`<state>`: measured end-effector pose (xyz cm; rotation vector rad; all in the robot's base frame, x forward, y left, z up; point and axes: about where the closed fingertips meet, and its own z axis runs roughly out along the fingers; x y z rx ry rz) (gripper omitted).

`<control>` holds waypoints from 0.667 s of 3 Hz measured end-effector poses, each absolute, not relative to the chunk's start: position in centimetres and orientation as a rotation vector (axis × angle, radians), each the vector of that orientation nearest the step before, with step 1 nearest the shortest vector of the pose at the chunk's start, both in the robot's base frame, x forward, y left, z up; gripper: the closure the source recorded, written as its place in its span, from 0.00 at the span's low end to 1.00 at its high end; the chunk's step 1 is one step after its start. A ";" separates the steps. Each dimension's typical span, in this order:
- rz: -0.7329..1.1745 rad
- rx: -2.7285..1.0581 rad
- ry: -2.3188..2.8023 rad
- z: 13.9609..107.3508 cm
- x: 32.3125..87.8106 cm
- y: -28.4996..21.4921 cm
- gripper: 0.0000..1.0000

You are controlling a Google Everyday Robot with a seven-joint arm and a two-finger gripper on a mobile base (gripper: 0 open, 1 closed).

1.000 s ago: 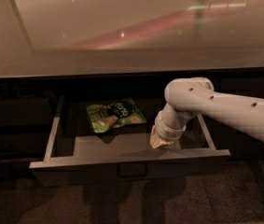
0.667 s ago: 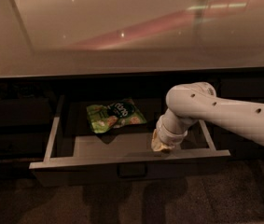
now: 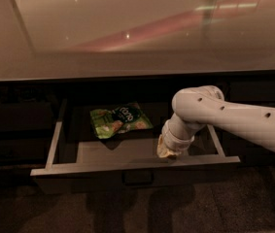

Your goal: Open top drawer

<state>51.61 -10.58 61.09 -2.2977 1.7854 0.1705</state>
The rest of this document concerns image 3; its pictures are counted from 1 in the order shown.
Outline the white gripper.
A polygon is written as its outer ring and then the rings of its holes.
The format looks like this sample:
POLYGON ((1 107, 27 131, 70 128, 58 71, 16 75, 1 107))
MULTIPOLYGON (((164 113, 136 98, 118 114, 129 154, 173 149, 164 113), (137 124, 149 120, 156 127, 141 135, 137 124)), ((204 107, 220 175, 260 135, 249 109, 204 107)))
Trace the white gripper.
POLYGON ((172 132, 170 125, 170 121, 167 120, 158 138, 156 154, 159 158, 175 157, 177 154, 182 154, 194 140, 193 136, 185 140, 180 139, 172 132))

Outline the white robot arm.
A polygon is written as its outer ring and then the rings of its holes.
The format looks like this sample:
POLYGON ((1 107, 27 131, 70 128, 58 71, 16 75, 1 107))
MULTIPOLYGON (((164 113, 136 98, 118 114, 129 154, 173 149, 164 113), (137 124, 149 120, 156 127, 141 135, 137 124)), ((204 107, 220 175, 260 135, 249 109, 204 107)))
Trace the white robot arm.
POLYGON ((226 102, 219 88, 204 85, 178 91, 172 109, 158 139, 161 158, 182 154, 206 125, 275 152, 275 108, 226 102))

